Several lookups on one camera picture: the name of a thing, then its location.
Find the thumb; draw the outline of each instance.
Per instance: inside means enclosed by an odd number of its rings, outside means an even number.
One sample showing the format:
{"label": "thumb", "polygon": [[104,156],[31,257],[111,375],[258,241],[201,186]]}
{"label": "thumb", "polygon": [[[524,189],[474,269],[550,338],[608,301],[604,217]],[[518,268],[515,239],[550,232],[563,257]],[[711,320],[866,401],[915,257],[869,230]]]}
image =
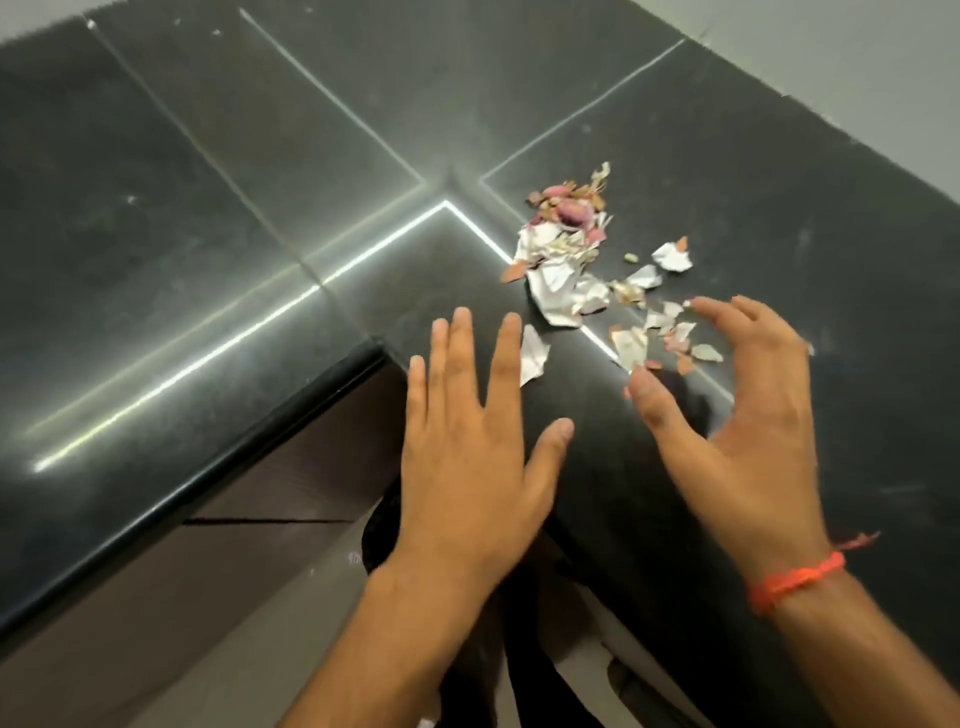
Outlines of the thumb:
{"label": "thumb", "polygon": [[657,439],[664,461],[668,457],[665,450],[695,448],[696,441],[703,442],[703,438],[687,424],[673,395],[652,372],[635,367],[627,388],[640,419],[650,427]]}
{"label": "thumb", "polygon": [[553,505],[557,478],[560,477],[560,468],[566,459],[566,448],[572,439],[573,421],[566,418],[557,420],[540,435],[527,462],[523,476],[527,488],[542,494],[549,505]]}
{"label": "thumb", "polygon": [[663,464],[693,510],[703,510],[704,490],[722,470],[717,453],[687,424],[670,391],[651,372],[639,367],[630,374],[630,399],[643,422],[650,427]]}

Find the white wall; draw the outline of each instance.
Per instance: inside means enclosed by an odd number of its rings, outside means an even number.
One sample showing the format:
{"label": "white wall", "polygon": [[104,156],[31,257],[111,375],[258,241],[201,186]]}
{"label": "white wall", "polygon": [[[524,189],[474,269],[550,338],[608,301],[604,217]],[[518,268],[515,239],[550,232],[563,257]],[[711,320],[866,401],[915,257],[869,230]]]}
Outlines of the white wall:
{"label": "white wall", "polygon": [[0,43],[116,1],[0,0]]}
{"label": "white wall", "polygon": [[960,0],[635,0],[960,201]]}

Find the finger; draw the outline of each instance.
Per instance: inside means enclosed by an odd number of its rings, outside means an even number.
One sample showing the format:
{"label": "finger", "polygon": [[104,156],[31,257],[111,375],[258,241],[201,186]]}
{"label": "finger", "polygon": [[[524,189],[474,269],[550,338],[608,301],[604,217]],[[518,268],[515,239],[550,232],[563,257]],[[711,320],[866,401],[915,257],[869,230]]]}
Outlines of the finger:
{"label": "finger", "polygon": [[687,424],[673,395],[652,372],[635,368],[627,386],[667,471],[690,508],[703,517],[717,498],[711,488],[722,472],[719,453]]}
{"label": "finger", "polygon": [[766,303],[748,299],[746,296],[734,296],[731,305],[759,324],[763,324],[768,330],[775,332],[780,336],[783,342],[794,342],[800,344],[800,334],[791,327],[786,320]]}
{"label": "finger", "polygon": [[743,311],[730,303],[698,296],[690,303],[690,307],[708,319],[734,345],[744,340],[753,324]]}
{"label": "finger", "polygon": [[422,356],[413,356],[407,373],[407,434],[418,434],[425,422],[426,364]]}
{"label": "finger", "polygon": [[523,322],[508,313],[496,335],[496,349],[487,384],[487,414],[495,421],[520,413],[520,341]]}
{"label": "finger", "polygon": [[573,421],[566,418],[550,425],[534,445],[523,474],[523,485],[538,506],[538,526],[546,520],[557,494],[557,479],[573,439]]}
{"label": "finger", "polygon": [[469,308],[462,306],[453,312],[450,344],[446,350],[446,415],[461,416],[473,407],[477,399],[476,359],[473,355],[473,319]]}
{"label": "finger", "polygon": [[777,316],[774,310],[760,301],[748,299],[746,296],[734,296],[730,299],[730,305],[743,314],[751,321],[760,321],[768,316]]}
{"label": "finger", "polygon": [[446,344],[449,325],[446,319],[433,322],[430,332],[430,373],[426,396],[428,424],[446,422]]}
{"label": "finger", "polygon": [[673,395],[652,372],[642,367],[634,368],[627,387],[637,414],[653,432],[664,458],[664,449],[680,451],[697,440],[703,440],[687,424]]}

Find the forearm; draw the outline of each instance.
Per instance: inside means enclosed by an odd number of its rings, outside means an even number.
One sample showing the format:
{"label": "forearm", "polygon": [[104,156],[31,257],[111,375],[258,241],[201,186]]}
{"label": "forearm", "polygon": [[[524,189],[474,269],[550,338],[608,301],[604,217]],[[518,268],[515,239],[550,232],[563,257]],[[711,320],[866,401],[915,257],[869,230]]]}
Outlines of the forearm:
{"label": "forearm", "polygon": [[774,621],[839,728],[960,725],[960,698],[847,572],[785,598]]}
{"label": "forearm", "polygon": [[416,725],[482,604],[482,595],[388,560],[282,728]]}

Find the tile grout line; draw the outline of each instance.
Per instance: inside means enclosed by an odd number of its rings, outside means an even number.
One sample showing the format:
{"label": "tile grout line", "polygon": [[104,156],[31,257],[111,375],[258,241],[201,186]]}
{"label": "tile grout line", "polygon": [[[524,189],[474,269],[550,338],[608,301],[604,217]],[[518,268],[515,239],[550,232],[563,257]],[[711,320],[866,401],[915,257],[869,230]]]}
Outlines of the tile grout line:
{"label": "tile grout line", "polygon": [[[87,20],[86,15],[82,15],[84,20]],[[250,199],[243,188],[237,184],[236,180],[230,176],[223,165],[206,149],[206,147],[201,144],[200,139],[193,135],[193,133],[187,128],[186,124],[180,121],[180,118],[173,113],[173,110],[166,105],[166,103],[156,94],[156,92],[150,88],[150,85],[147,84],[146,79],[141,76],[136,69],[127,61],[127,58],[120,53],[120,51],[109,41],[106,35],[100,30],[99,26],[95,23],[90,25],[92,21],[88,21],[87,27],[90,28],[90,32],[100,41],[101,45],[107,49],[107,52],[120,64],[120,66],[127,72],[127,74],[136,82],[137,85],[147,94],[148,98],[154,102],[155,106],[160,109],[160,112],[167,117],[167,120],[170,121],[183,136],[186,137],[194,149],[196,149],[201,157],[204,158],[207,164],[213,168],[213,170],[220,176],[220,178],[227,184],[227,187],[235,194],[243,206],[256,218],[256,221],[264,227],[264,229],[272,236],[272,238],[277,242],[277,244],[283,248],[288,254],[292,255],[294,260],[298,265],[307,273],[311,279],[315,279],[316,276],[310,273],[309,267],[304,262],[300,254],[290,245],[283,235],[280,234],[280,231],[274,226],[270,219],[263,214],[260,208]]]}
{"label": "tile grout line", "polygon": [[392,146],[390,146],[384,140],[384,138],[380,136],[380,134],[378,134],[373,129],[373,127],[371,127],[366,121],[360,118],[360,116],[358,116],[353,111],[353,109],[351,109],[349,106],[347,106],[347,104],[341,101],[340,98],[335,93],[333,93],[333,91],[327,88],[323,84],[323,82],[321,82],[320,79],[314,76],[313,73],[311,73],[310,70],[306,66],[304,66],[297,59],[296,56],[290,53],[290,51],[288,51],[284,47],[284,45],[280,43],[280,41],[278,41],[276,38],[271,36],[270,33],[268,33],[267,30],[264,29],[263,26],[261,26],[253,18],[253,16],[250,15],[249,12],[247,12],[243,8],[238,8],[237,10],[240,12],[240,17],[242,17],[244,20],[250,23],[250,25],[258,33],[260,33],[260,35],[264,38],[264,40],[266,40],[268,43],[270,43],[274,47],[274,50],[276,50],[287,62],[289,62],[294,68],[296,68],[301,73],[303,78],[305,78],[307,81],[313,84],[314,87],[316,87],[324,96],[326,96],[326,98],[329,99],[334,104],[334,106],[337,107],[337,109],[342,111],[350,121],[352,121],[361,130],[366,132],[367,135],[373,139],[373,141],[379,144],[380,147],[388,155],[390,155],[397,164],[403,167],[403,169],[406,170],[408,174],[410,174],[415,180],[417,180],[417,182],[419,182],[420,184],[423,184],[425,182],[425,179],[423,178],[423,175],[420,174],[420,172],[414,169],[413,166],[406,159],[401,157],[400,154]]}
{"label": "tile grout line", "polygon": [[[38,429],[46,426],[48,423],[50,423],[50,422],[54,421],[55,419],[59,418],[60,416],[62,416],[62,415],[65,414],[66,412],[68,412],[69,410],[71,410],[71,409],[73,409],[74,407],[76,407],[78,404],[82,403],[83,401],[88,400],[88,399],[89,399],[90,397],[92,397],[93,395],[101,392],[105,387],[111,385],[113,382],[121,379],[121,378],[122,378],[123,376],[125,376],[126,374],[135,371],[135,370],[136,370],[137,368],[139,368],[145,361],[147,361],[147,360],[151,359],[152,357],[158,355],[159,353],[165,351],[166,349],[168,349],[169,347],[171,347],[171,346],[173,346],[174,344],[178,343],[179,341],[182,341],[184,338],[186,338],[186,337],[189,336],[190,334],[195,333],[196,331],[198,331],[198,330],[201,329],[202,327],[204,327],[204,326],[206,326],[207,324],[213,322],[214,320],[220,318],[222,315],[228,313],[228,312],[231,311],[235,306],[237,306],[238,304],[240,304],[240,302],[241,302],[244,298],[246,298],[247,296],[249,296],[249,295],[252,294],[252,293],[255,293],[256,291],[260,290],[261,288],[263,288],[264,286],[268,285],[269,283],[272,283],[273,281],[281,278],[282,276],[286,275],[287,273],[290,273],[290,272],[294,271],[295,269],[297,269],[297,270],[300,270],[302,273],[304,273],[304,274],[308,277],[308,279],[312,280],[314,283],[319,283],[319,280],[318,280],[317,275],[316,275],[316,274],[313,272],[313,270],[306,264],[305,260],[303,260],[303,259],[301,258],[300,254],[299,254],[296,250],[293,250],[292,247],[289,246],[286,242],[284,242],[283,237],[280,235],[279,231],[273,226],[273,224],[270,222],[270,220],[260,211],[260,209],[253,203],[253,201],[252,201],[249,197],[247,197],[246,193],[244,193],[244,191],[237,185],[237,183],[236,183],[236,182],[233,180],[233,178],[227,173],[227,171],[219,164],[219,162],[217,162],[217,160],[213,157],[213,155],[211,155],[211,154],[207,151],[207,149],[200,143],[200,141],[199,141],[197,138],[195,138],[194,135],[186,128],[186,126],[185,126],[183,123],[180,122],[180,120],[177,118],[177,116],[166,106],[166,104],[164,104],[164,103],[159,99],[159,97],[158,97],[158,96],[153,92],[153,90],[147,85],[146,81],[145,81],[135,70],[133,70],[133,68],[131,67],[131,65],[127,62],[126,58],[125,58],[124,56],[122,56],[122,55],[120,54],[120,52],[119,52],[119,51],[109,42],[109,40],[103,35],[103,33],[100,32],[100,30],[99,30],[99,28],[97,27],[96,23],[95,23],[94,21],[90,20],[85,14],[82,14],[82,15],[81,15],[81,18],[82,18],[84,21],[87,22],[87,27],[88,27],[89,30],[93,33],[93,35],[96,36],[98,42],[100,42],[100,44],[108,51],[108,53],[110,53],[110,55],[117,61],[117,63],[123,68],[123,70],[124,70],[124,71],[133,79],[133,81],[141,88],[141,90],[143,90],[143,92],[147,94],[148,98],[150,98],[150,100],[154,103],[154,105],[160,110],[161,114],[163,114],[163,116],[164,116],[170,123],[172,123],[172,124],[180,131],[180,133],[190,142],[190,144],[194,147],[194,149],[197,150],[197,152],[201,155],[201,157],[204,159],[204,161],[206,161],[206,163],[209,164],[210,167],[217,173],[217,175],[226,183],[226,185],[227,185],[227,187],[230,189],[230,191],[233,192],[233,194],[235,194],[235,195],[237,196],[237,198],[240,200],[241,204],[247,209],[247,211],[252,214],[253,218],[264,228],[264,230],[267,231],[267,233],[268,233],[269,235],[272,236],[272,238],[275,240],[275,242],[276,242],[284,251],[286,251],[288,254],[290,254],[290,255],[292,256],[292,258],[294,259],[294,261],[293,261],[289,266],[286,266],[286,267],[284,267],[282,270],[280,270],[280,271],[279,271],[277,274],[275,274],[272,278],[267,279],[267,280],[265,280],[265,281],[263,281],[263,282],[261,282],[261,283],[258,283],[256,286],[254,286],[252,289],[250,289],[249,291],[247,291],[246,293],[244,293],[243,295],[241,295],[241,296],[240,296],[239,298],[237,298],[236,300],[232,301],[231,303],[228,303],[228,304],[225,305],[225,306],[222,306],[222,307],[219,308],[218,310],[216,310],[216,311],[214,311],[213,313],[209,314],[208,316],[204,317],[204,318],[203,318],[198,324],[196,324],[195,326],[193,326],[193,327],[189,328],[188,330],[184,331],[183,333],[177,335],[176,337],[174,337],[174,338],[171,339],[170,341],[168,341],[168,342],[166,342],[165,344],[163,344],[163,345],[162,345],[161,347],[159,347],[158,349],[156,349],[156,350],[150,352],[149,354],[141,357],[141,358],[138,359],[137,361],[133,362],[133,364],[130,364],[130,365],[124,367],[123,369],[121,369],[120,371],[118,371],[116,374],[114,374],[113,376],[111,376],[109,379],[107,379],[107,380],[105,380],[105,381],[102,381],[100,384],[98,384],[98,385],[97,385],[96,387],[94,387],[92,390],[86,392],[84,395],[82,395],[82,396],[79,397],[78,399],[73,400],[72,402],[70,402],[69,404],[65,405],[64,407],[61,407],[59,410],[57,410],[57,411],[54,412],[53,414],[50,414],[50,415],[48,415],[47,417],[45,417],[44,419],[42,419],[42,420],[34,423],[33,425],[31,425],[31,426],[26,430],[26,433],[25,433],[25,434],[30,434],[30,433],[32,433],[32,432],[34,432],[34,431],[36,431],[36,430],[38,430]],[[383,214],[384,214],[385,212],[387,212],[388,210],[393,209],[393,208],[394,208],[395,206],[397,206],[400,202],[402,202],[403,200],[406,200],[408,197],[410,197],[411,195],[413,195],[413,194],[416,193],[417,191],[421,190],[422,187],[423,187],[423,185],[420,184],[420,185],[414,187],[413,189],[407,190],[406,192],[404,192],[404,193],[403,193],[402,195],[400,195],[399,197],[397,197],[397,198],[395,198],[394,200],[392,200],[392,201],[390,201],[389,203],[387,203],[387,205],[385,205],[385,206],[382,207],[381,209],[379,209],[379,210],[371,213],[370,215],[368,215],[367,217],[365,217],[363,220],[361,220],[361,221],[359,221],[358,223],[352,225],[350,228],[346,229],[345,231],[343,231],[343,232],[341,232],[340,234],[338,234],[336,237],[332,238],[332,239],[329,241],[328,244],[337,243],[337,242],[339,242],[340,240],[348,237],[350,234],[352,234],[352,233],[354,233],[354,232],[362,229],[364,226],[368,225],[368,223],[370,223],[370,222],[372,222],[373,220],[375,220],[376,218],[380,217],[381,215],[383,215]]]}
{"label": "tile grout line", "polygon": [[532,149],[533,147],[535,147],[535,146],[537,146],[538,144],[540,144],[546,137],[548,137],[549,135],[551,135],[553,132],[556,132],[557,130],[561,129],[563,126],[565,126],[566,124],[568,124],[569,122],[573,121],[575,118],[577,118],[578,116],[580,116],[580,114],[584,113],[585,111],[589,111],[590,109],[592,109],[593,107],[595,107],[597,104],[599,104],[601,101],[604,101],[605,99],[607,99],[608,97],[610,97],[611,94],[615,93],[615,92],[616,92],[617,90],[619,90],[622,86],[628,84],[628,83],[629,83],[630,81],[632,81],[634,78],[636,78],[636,77],[639,76],[641,73],[643,73],[643,71],[651,68],[651,67],[654,66],[657,62],[662,61],[664,58],[666,58],[667,56],[669,56],[673,51],[675,51],[677,48],[679,48],[681,45],[683,45],[685,41],[686,41],[686,38],[685,38],[685,37],[682,37],[680,40],[678,40],[676,43],[674,43],[673,45],[671,45],[669,48],[667,48],[665,51],[663,51],[662,53],[660,53],[658,56],[655,56],[654,58],[650,59],[649,61],[647,61],[646,63],[644,63],[640,68],[636,68],[636,69],[634,69],[633,71],[631,71],[629,74],[627,74],[626,76],[624,76],[622,79],[620,79],[618,82],[616,82],[616,83],[615,83],[614,85],[612,85],[610,88],[608,88],[608,89],[607,89],[606,91],[604,91],[602,94],[600,94],[599,96],[597,96],[595,99],[593,99],[593,100],[590,101],[589,103],[581,106],[579,109],[577,109],[577,110],[574,111],[573,113],[569,114],[568,116],[565,116],[563,119],[561,119],[560,121],[558,121],[558,122],[557,122],[556,124],[554,124],[552,127],[550,127],[550,128],[547,129],[545,132],[543,132],[542,134],[540,134],[540,136],[536,136],[536,137],[534,137],[533,139],[531,139],[530,141],[528,141],[526,144],[524,144],[522,147],[520,147],[519,149],[517,149],[517,150],[516,150],[513,154],[511,154],[509,157],[507,157],[506,159],[504,159],[503,161],[501,161],[499,164],[497,164],[492,170],[490,170],[490,171],[487,172],[485,175],[483,175],[483,176],[480,178],[480,181],[483,182],[483,181],[486,180],[487,178],[492,177],[492,176],[495,175],[497,172],[499,172],[501,169],[503,169],[505,166],[507,166],[508,164],[510,164],[510,162],[512,162],[514,159],[516,159],[516,158],[519,157],[520,155],[524,154],[525,152],[529,151],[529,150]]}

